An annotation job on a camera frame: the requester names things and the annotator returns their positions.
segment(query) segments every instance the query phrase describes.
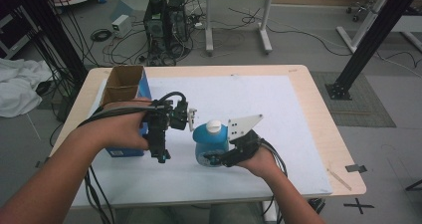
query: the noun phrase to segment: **cardboard box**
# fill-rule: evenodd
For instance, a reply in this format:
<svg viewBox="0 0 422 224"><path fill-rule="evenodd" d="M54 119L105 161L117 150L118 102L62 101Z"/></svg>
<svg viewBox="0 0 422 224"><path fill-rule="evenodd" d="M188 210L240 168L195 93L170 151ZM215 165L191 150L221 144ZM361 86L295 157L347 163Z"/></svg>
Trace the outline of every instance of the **cardboard box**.
<svg viewBox="0 0 422 224"><path fill-rule="evenodd" d="M105 84L101 106L112 102L130 101L136 97L151 99L148 80L143 66L113 67ZM146 134L147 123L139 130L139 134ZM110 147L106 151L111 157L143 156L143 150L132 148Z"/></svg>

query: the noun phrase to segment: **computer tower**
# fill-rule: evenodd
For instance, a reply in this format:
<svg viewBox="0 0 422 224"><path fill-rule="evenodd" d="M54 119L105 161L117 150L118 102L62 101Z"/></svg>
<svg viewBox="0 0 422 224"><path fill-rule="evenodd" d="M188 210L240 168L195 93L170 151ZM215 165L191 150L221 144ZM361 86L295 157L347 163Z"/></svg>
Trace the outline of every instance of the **computer tower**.
<svg viewBox="0 0 422 224"><path fill-rule="evenodd" d="M186 42L188 31L186 26L185 0L168 0L168 16L170 17L171 31L177 39Z"/></svg>
<svg viewBox="0 0 422 224"><path fill-rule="evenodd" d="M166 0L149 0L143 17L143 25L148 39L171 39L171 24L166 9Z"/></svg>

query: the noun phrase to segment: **wrist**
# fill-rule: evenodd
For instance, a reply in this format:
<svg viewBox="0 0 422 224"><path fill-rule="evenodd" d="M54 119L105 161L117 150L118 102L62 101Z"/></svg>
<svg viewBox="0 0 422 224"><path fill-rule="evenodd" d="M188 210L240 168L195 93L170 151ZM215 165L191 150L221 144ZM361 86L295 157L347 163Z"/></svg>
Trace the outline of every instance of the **wrist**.
<svg viewBox="0 0 422 224"><path fill-rule="evenodd" d="M268 184L280 180L280 178L287 178L285 173L277 166L276 168L269 169L267 172L261 175L261 178L264 179Z"/></svg>
<svg viewBox="0 0 422 224"><path fill-rule="evenodd" d="M94 152L100 152L106 147L106 142L103 140L101 133L91 131L88 125L72 130L65 142L67 140L74 145L81 145L83 148L88 148Z"/></svg>

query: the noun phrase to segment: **human hand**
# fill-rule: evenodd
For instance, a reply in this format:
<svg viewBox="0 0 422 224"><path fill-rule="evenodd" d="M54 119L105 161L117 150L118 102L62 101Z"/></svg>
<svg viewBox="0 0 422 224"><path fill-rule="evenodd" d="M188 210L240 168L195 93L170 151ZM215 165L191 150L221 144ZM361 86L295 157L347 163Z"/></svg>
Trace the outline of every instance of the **human hand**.
<svg viewBox="0 0 422 224"><path fill-rule="evenodd" d="M147 107L150 100L137 98L129 102L117 102L105 105L105 109L137 106ZM105 147L127 147L148 150L148 142L139 134L145 112L136 112L119 116L106 117L86 123L73 131L78 138L90 141L99 149Z"/></svg>
<svg viewBox="0 0 422 224"><path fill-rule="evenodd" d="M281 171L271 152L264 147L260 147L250 159L239 162L238 166L248 169L252 174L263 179Z"/></svg>

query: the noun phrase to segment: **gray mat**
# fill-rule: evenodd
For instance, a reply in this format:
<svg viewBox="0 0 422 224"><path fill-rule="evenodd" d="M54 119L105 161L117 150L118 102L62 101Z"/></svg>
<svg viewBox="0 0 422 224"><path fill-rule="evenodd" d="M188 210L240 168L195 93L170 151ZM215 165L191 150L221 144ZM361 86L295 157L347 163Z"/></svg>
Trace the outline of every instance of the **gray mat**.
<svg viewBox="0 0 422 224"><path fill-rule="evenodd" d="M334 101L329 98L325 84L332 84L339 73L311 72L332 119L340 126L396 127L382 102L363 74L349 90L352 101Z"/></svg>

